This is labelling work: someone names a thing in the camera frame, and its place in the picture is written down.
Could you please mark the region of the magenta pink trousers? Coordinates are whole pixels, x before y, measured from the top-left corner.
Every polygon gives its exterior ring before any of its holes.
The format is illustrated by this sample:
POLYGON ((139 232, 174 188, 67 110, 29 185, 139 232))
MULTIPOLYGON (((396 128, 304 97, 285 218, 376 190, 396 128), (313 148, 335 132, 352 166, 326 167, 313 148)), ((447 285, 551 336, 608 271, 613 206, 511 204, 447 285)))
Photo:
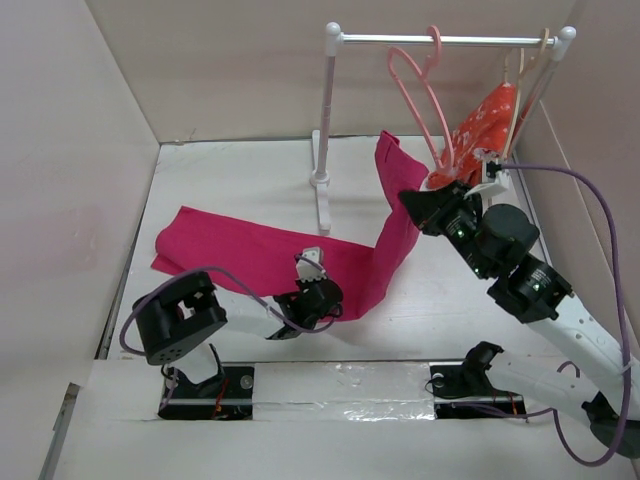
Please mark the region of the magenta pink trousers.
POLYGON ((218 266, 246 281, 259 296, 268 297, 291 291, 296 279, 295 255, 319 247, 330 278, 344 294, 342 320, 357 320, 385 298, 395 272, 417 242, 419 232, 399 195, 418 189, 429 173, 388 131, 379 135, 374 160, 391 212, 372 247, 183 206, 158 234, 151 267, 177 275, 218 266))

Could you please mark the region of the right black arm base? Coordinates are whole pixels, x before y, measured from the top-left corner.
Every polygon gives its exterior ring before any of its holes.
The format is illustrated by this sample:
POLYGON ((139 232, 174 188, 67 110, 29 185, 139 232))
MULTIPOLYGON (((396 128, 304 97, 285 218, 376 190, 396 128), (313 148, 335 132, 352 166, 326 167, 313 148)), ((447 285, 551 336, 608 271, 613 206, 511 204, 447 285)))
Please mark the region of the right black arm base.
POLYGON ((438 420, 471 420, 525 415, 521 395, 498 390, 488 380, 491 361, 504 350, 482 341, 461 360, 434 362, 425 390, 434 397, 438 420))

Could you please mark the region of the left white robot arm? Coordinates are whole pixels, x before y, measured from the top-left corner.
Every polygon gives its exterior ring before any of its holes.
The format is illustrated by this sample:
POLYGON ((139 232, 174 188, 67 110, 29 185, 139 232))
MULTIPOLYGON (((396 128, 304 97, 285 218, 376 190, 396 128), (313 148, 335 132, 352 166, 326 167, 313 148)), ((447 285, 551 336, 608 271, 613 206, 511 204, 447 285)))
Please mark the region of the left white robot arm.
POLYGON ((227 326, 212 272, 235 281, 270 315, 263 323, 249 319, 240 324, 241 330, 268 341, 322 333, 344 312, 342 289, 324 275, 298 280, 295 291, 276 295, 268 303, 229 272, 204 267, 179 274, 140 297, 121 331, 121 347, 144 357, 151 366, 163 367, 181 360, 227 326))

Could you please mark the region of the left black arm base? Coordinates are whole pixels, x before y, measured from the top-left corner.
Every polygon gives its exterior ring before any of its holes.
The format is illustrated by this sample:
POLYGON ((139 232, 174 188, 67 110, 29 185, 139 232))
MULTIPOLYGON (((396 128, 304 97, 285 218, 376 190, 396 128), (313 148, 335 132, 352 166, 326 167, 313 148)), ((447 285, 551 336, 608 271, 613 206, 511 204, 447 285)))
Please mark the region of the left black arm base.
POLYGON ((176 421, 245 421, 253 419, 255 365, 223 363, 209 345, 214 375, 194 383, 180 369, 163 366, 164 390, 157 415, 176 421))

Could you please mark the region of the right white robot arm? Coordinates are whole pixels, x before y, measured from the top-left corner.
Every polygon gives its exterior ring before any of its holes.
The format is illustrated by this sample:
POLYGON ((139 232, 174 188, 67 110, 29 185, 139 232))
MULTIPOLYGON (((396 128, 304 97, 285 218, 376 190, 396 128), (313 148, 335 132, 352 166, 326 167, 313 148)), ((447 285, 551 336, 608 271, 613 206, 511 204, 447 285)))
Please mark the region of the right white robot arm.
POLYGON ((581 372, 571 378, 518 359, 482 341, 442 383, 457 397, 489 389, 529 397, 585 425, 621 456, 639 456, 639 365, 586 310, 569 282, 530 250, 540 232, 510 204, 485 208, 480 195, 454 182, 435 191, 398 195, 417 229, 445 237, 488 296, 506 313, 554 345, 581 372))

